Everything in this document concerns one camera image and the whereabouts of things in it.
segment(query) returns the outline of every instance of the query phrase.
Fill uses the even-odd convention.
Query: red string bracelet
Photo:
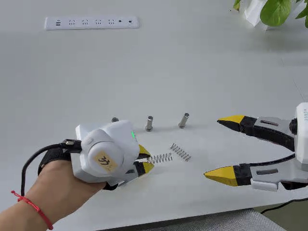
[[[43,218],[43,220],[46,222],[48,229],[49,230],[53,230],[53,226],[52,223],[50,222],[50,220],[48,219],[48,217],[43,213],[43,211],[35,204],[32,203],[32,201],[30,201],[28,198],[25,198],[24,196],[21,196],[19,194],[17,194],[14,190],[11,191],[11,193],[13,193],[15,196],[18,197],[17,201],[25,201],[27,204],[31,205],[32,207],[34,207],[34,209],[37,211],[37,213]]]

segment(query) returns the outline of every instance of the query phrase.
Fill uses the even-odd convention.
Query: hand
[[[72,163],[57,160],[48,163],[27,192],[30,199],[54,224],[79,209],[106,183],[85,183],[74,177]]]

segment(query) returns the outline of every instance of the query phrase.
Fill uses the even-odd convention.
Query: number label
[[[107,172],[111,172],[117,167],[116,162],[104,151],[97,153],[93,159]]]

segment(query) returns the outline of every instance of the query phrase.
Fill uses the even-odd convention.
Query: black wrist strap
[[[42,169],[50,162],[55,161],[55,160],[67,160],[67,161],[72,161],[71,160],[71,154],[66,154],[63,153],[62,148],[55,148],[55,149],[50,149],[46,152],[44,155],[42,161],[39,164],[38,168],[38,175],[42,171]],[[109,190],[112,191],[118,187],[118,184],[114,186],[110,186],[108,183],[106,186],[103,188],[104,190]]]

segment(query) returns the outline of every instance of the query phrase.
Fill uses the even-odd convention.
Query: metal pin
[[[179,128],[184,128],[187,122],[187,119],[189,118],[189,114],[185,113],[181,122],[179,123]]]
[[[153,130],[152,122],[153,122],[153,116],[149,116],[148,117],[148,122],[147,122],[147,124],[145,126],[145,130],[146,131],[152,131]]]
[[[66,141],[65,144],[66,145],[74,145],[75,143],[74,143],[74,141]]]
[[[117,122],[117,121],[119,121],[119,119],[116,118],[116,117],[113,117],[112,120],[111,120],[112,123],[113,123],[113,122]]]

